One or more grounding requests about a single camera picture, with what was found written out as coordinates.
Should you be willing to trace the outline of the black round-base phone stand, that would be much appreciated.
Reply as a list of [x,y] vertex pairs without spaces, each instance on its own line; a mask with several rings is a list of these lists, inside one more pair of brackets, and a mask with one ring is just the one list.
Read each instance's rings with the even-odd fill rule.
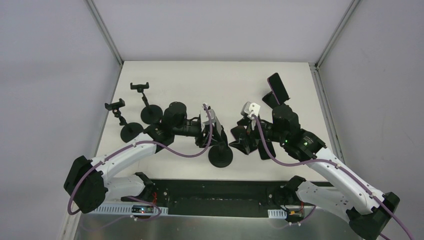
[[141,99],[145,107],[141,110],[140,118],[147,125],[158,123],[163,116],[163,110],[160,106],[149,103],[148,98],[144,93],[144,91],[149,88],[149,82],[146,82],[145,84],[130,83],[131,90],[136,90],[138,93],[142,94]]

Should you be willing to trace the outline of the purple phone with black screen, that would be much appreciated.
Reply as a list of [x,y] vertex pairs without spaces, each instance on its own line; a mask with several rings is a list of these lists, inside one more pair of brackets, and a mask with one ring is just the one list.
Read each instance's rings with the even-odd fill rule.
[[246,137],[247,137],[247,130],[246,130],[246,128],[244,127],[244,126],[242,126],[242,125],[238,125],[238,126],[236,126],[236,127],[233,127],[231,130],[230,130],[230,132],[231,132],[231,134],[232,134],[232,136],[233,136],[233,138],[236,140],[236,141],[238,141],[238,140],[240,140],[240,139],[245,139]]

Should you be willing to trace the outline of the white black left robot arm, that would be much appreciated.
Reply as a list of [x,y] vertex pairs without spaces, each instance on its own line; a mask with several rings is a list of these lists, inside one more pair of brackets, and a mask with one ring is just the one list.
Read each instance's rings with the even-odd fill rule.
[[[169,146],[176,136],[193,137],[201,151],[184,154]],[[69,170],[63,188],[69,194],[67,212],[90,213],[105,200],[135,197],[140,202],[152,198],[153,189],[140,174],[127,177],[116,175],[134,163],[167,150],[183,158],[196,158],[206,151],[212,153],[227,146],[228,138],[214,110],[203,103],[197,117],[187,118],[187,107],[172,102],[162,117],[120,148],[91,159],[76,158]]]

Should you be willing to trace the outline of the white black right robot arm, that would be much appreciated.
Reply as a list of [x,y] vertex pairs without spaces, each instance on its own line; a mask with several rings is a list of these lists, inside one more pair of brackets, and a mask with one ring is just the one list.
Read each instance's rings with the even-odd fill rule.
[[280,204],[309,203],[345,222],[364,240],[382,236],[383,229],[395,216],[400,198],[384,193],[351,171],[314,133],[303,129],[298,115],[289,105],[273,108],[272,121],[260,118],[260,106],[247,102],[242,119],[232,129],[230,146],[248,155],[258,150],[262,160],[275,160],[273,143],[278,143],[294,159],[292,167],[307,166],[324,177],[334,188],[321,188],[300,176],[293,176],[282,188]]

